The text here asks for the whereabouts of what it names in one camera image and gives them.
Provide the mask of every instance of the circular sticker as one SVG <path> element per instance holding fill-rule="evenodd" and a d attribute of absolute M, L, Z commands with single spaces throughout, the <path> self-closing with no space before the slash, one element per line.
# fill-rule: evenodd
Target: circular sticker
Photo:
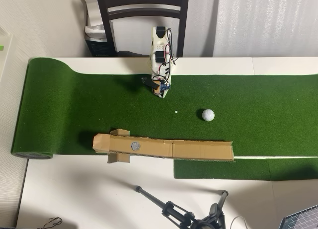
<path fill-rule="evenodd" d="M 133 151 L 138 151 L 140 150 L 140 143 L 135 141 L 131 144 L 131 148 L 133 149 Z"/>

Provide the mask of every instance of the white golf ball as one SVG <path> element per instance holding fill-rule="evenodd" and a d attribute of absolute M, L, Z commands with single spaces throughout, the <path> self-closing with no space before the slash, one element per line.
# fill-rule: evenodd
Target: white golf ball
<path fill-rule="evenodd" d="M 205 121 L 212 121 L 214 119 L 214 112 L 211 109 L 206 109 L 202 113 L 202 118 Z"/>

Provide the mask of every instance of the laptop screen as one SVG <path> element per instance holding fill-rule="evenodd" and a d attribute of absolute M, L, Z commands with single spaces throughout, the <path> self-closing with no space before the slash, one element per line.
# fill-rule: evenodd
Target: laptop screen
<path fill-rule="evenodd" d="M 279 229 L 318 228 L 318 205 L 284 217 Z"/>

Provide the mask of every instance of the chair backrest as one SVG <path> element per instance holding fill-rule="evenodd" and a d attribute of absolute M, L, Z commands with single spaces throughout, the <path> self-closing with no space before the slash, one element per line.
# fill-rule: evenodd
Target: chair backrest
<path fill-rule="evenodd" d="M 177 57 L 183 56 L 185 26 L 187 22 L 189 0 L 97 0 L 100 14 L 103 20 L 105 34 L 109 48 L 116 53 L 114 39 L 110 27 L 110 21 L 133 16 L 164 16 L 179 19 L 179 34 L 177 45 Z M 108 11 L 108 8 L 130 4 L 166 4 L 179 6 L 180 10 L 165 8 L 129 8 L 116 11 Z"/>

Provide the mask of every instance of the cardboard strip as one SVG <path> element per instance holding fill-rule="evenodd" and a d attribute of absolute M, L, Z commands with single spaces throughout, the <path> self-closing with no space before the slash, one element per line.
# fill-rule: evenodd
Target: cardboard strip
<path fill-rule="evenodd" d="M 111 135 L 119 135 L 119 136 L 130 136 L 130 131 L 126 131 L 123 129 L 117 129 L 110 132 Z M 115 162 L 130 162 L 130 156 L 126 153 L 109 153 L 107 163 L 115 163 Z"/>
<path fill-rule="evenodd" d="M 234 161 L 232 142 L 228 141 L 163 140 L 97 134 L 94 137 L 93 149 L 97 153 L 125 153 L 178 159 Z"/>

